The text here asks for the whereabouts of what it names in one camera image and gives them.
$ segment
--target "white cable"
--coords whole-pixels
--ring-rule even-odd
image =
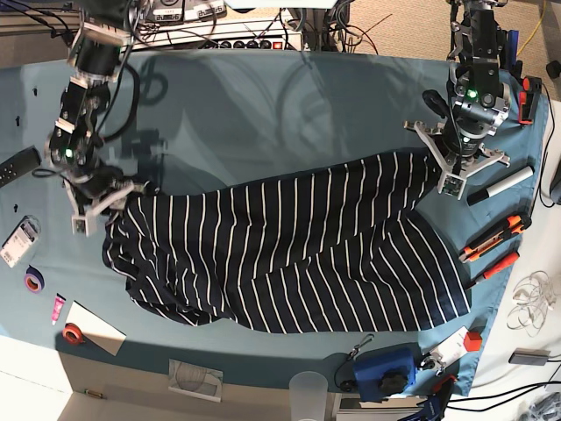
[[[534,338],[542,330],[548,311],[553,310],[557,296],[553,281],[543,270],[521,279],[512,295],[515,307],[508,313],[507,328],[524,330]]]

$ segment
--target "remote control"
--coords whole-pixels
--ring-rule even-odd
[[[40,164],[41,158],[35,146],[19,151],[0,164],[0,188],[33,171]]]

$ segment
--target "clear plastic cup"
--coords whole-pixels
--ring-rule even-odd
[[[295,375],[288,384],[292,421],[324,421],[327,379],[313,371]]]

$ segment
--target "striped fabric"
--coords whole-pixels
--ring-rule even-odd
[[[199,196],[143,196],[103,261],[138,306],[273,333],[418,331],[466,314],[451,255],[414,210],[427,157],[384,153]]]

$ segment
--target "paper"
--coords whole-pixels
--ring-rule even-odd
[[[123,335],[109,323],[104,322],[94,313],[84,309],[76,301],[70,307],[67,323],[78,326],[82,335],[113,356],[117,355],[126,338],[126,335]]]
[[[169,361],[168,389],[207,401],[222,400],[224,373],[212,368],[194,366],[177,360]]]

